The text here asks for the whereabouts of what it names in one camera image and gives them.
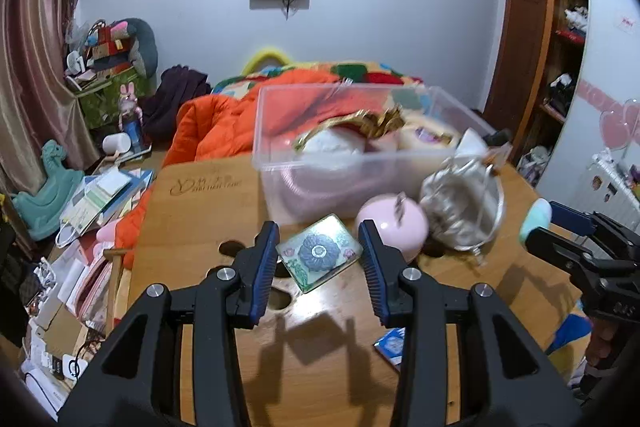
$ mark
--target dark purple cloth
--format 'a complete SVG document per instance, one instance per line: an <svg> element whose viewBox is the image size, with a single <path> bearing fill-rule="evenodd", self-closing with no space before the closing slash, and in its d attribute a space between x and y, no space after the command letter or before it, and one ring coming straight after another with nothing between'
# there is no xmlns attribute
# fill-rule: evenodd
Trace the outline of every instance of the dark purple cloth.
<svg viewBox="0 0 640 427"><path fill-rule="evenodd" d="M142 130L151 141L165 142L174 138L176 117L184 102L209 94L207 75L186 66L174 66L160 77L158 90L140 99Z"/></svg>

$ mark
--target blue flower design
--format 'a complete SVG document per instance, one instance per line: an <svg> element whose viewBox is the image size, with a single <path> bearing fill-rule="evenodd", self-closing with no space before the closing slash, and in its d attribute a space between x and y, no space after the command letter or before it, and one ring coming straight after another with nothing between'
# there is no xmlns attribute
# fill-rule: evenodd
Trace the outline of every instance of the blue flower design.
<svg viewBox="0 0 640 427"><path fill-rule="evenodd" d="M324 233L310 233L298 250L300 261L311 272L331 270L338 261L340 247Z"/></svg>

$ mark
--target pink curtain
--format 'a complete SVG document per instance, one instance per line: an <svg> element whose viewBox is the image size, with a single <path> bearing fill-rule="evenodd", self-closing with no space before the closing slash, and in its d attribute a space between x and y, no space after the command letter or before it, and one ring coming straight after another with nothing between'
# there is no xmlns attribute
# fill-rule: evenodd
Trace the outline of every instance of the pink curtain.
<svg viewBox="0 0 640 427"><path fill-rule="evenodd" d="M66 89L65 31L77 0L0 0L0 191L36 193L43 144L54 139L67 166L98 159L78 100Z"/></svg>

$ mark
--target wooden door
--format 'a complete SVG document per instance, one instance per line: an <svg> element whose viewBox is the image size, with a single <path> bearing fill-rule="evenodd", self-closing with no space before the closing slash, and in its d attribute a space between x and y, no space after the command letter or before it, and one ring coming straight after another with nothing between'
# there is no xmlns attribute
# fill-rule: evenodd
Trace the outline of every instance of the wooden door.
<svg viewBox="0 0 640 427"><path fill-rule="evenodd" d="M507 0L494 81L484 119L514 135L522 119L542 47L546 0Z"/></svg>

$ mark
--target silver bag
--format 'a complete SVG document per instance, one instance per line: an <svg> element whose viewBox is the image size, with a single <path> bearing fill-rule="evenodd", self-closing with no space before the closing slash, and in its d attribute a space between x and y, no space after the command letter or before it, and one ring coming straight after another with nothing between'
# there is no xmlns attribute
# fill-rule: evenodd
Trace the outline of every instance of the silver bag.
<svg viewBox="0 0 640 427"><path fill-rule="evenodd" d="M482 158L448 160L422 182L420 206L434 239L475 255L495 237L505 212L500 177Z"/></svg>

